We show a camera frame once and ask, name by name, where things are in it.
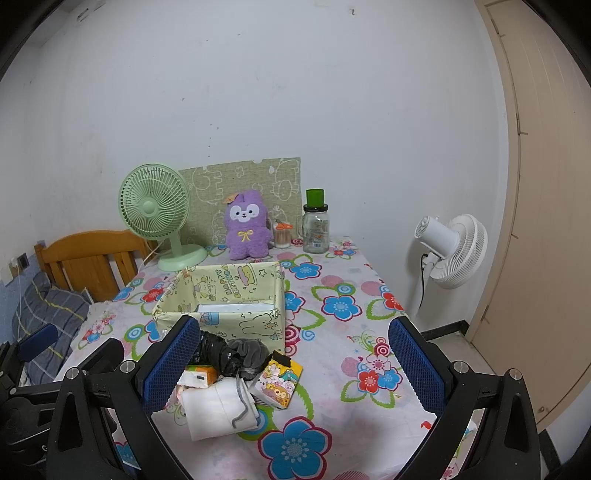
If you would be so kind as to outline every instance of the pillow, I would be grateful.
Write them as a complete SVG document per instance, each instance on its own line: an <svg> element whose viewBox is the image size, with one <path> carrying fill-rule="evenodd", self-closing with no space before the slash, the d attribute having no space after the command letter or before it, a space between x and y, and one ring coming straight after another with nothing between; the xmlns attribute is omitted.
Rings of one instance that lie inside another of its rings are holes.
<svg viewBox="0 0 591 480"><path fill-rule="evenodd" d="M18 342L42 326L57 327L57 342L37 355L26 366L32 385L53 382L71 354L70 343L86 320L90 303L76 292L52 287L44 272L33 278L12 318L14 341Z"/></svg>

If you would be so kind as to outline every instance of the metal screw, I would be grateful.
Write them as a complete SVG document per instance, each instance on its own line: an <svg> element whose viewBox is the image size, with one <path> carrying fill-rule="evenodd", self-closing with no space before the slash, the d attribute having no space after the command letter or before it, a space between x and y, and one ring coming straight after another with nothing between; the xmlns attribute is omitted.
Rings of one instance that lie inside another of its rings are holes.
<svg viewBox="0 0 591 480"><path fill-rule="evenodd" d="M78 373L79 370L76 367L72 367L66 372L66 378L74 380L78 376Z"/></svg>
<svg viewBox="0 0 591 480"><path fill-rule="evenodd" d="M509 376L513 380L521 380L523 378L523 375L521 375L521 372L519 370L517 370L516 368L511 368L509 370Z"/></svg>
<svg viewBox="0 0 591 480"><path fill-rule="evenodd" d="M126 360L119 366L119 370L121 370L124 374L128 374L129 372L133 371L135 368L135 362L133 360Z"/></svg>
<svg viewBox="0 0 591 480"><path fill-rule="evenodd" d="M459 374L465 374L468 372L468 370L470 370L470 367L466 362L455 362L453 364L453 369Z"/></svg>

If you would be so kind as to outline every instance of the wooden bed headboard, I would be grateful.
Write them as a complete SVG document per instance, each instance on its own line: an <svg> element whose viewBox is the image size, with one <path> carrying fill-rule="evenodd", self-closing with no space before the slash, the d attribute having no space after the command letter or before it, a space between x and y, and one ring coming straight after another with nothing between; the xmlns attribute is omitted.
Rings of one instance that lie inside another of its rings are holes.
<svg viewBox="0 0 591 480"><path fill-rule="evenodd" d="M39 267L60 288L75 291L88 288L95 301L112 300L119 287L107 255L113 255L117 269L127 285L137 273L133 253L139 251L146 259L155 244L148 243L129 230L122 232L97 230L66 236L49 247L35 245Z"/></svg>

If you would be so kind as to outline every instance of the white cable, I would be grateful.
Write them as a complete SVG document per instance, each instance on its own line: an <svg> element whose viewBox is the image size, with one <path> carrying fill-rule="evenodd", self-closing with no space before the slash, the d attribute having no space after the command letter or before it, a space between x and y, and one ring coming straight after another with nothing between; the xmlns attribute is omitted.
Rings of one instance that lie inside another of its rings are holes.
<svg viewBox="0 0 591 480"><path fill-rule="evenodd" d="M144 240L144 242L146 243L146 245L148 246L148 248L150 248L150 246L148 245L148 241L147 241L147 240ZM154 252L155 252L157 249L159 249L159 248L160 248L160 246L161 246L163 243L164 243L164 240L161 240L161 241L160 241L160 243L159 243L158 245L156 245L156 247L155 247L155 248L154 248L154 249L153 249L153 250L152 250L152 251L151 251L151 252L150 252L150 253L149 253L149 254L146 256L146 258L144 258L144 261L142 262L141 266L140 266L140 267L139 267L139 269L138 269L138 273L139 273L139 272L141 272L141 271L142 271L142 270L145 268L145 266L146 266L146 260L147 260L147 259L149 259L149 258L152 256L152 254L153 254L153 253L154 253Z"/></svg>
<svg viewBox="0 0 591 480"><path fill-rule="evenodd" d="M21 297L21 269L17 262L17 277L18 277L18 320L22 318L22 297Z"/></svg>

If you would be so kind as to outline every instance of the green lid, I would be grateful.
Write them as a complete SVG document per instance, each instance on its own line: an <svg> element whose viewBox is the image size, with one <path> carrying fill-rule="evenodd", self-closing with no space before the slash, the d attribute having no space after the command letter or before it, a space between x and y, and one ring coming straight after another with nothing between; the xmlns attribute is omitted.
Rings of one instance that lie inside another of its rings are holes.
<svg viewBox="0 0 591 480"><path fill-rule="evenodd" d="M312 208L324 206L324 189L306 190L306 202Z"/></svg>

